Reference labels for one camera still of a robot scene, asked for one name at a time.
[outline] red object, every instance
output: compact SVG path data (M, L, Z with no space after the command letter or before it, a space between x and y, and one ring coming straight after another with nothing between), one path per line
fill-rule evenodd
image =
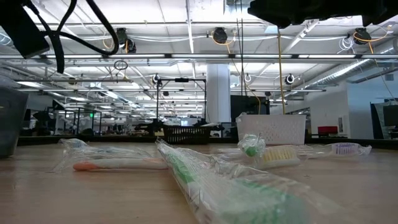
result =
M318 127L318 134L337 134L337 126L320 126Z

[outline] black basket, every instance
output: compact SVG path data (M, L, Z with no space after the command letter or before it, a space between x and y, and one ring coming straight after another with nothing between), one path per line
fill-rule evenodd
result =
M212 127L164 126L164 140L169 144L208 144Z

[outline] gray bin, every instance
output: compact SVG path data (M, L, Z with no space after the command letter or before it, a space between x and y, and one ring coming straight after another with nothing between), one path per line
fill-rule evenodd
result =
M28 97L27 93L0 86L0 157L14 153Z

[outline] column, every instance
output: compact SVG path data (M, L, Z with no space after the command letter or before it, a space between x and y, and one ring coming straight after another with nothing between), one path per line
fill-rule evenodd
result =
M207 65L207 112L209 123L231 122L229 64Z

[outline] table surface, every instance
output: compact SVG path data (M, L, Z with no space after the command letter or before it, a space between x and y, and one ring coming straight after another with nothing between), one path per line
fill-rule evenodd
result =
M156 153L149 143L91 145ZM189 146L200 152L229 147L235 145ZM51 173L62 151L56 144L22 146L0 161L1 223L196 223L167 170ZM360 159L307 160L270 172L311 186L368 223L396 223L397 161L398 152L373 150Z

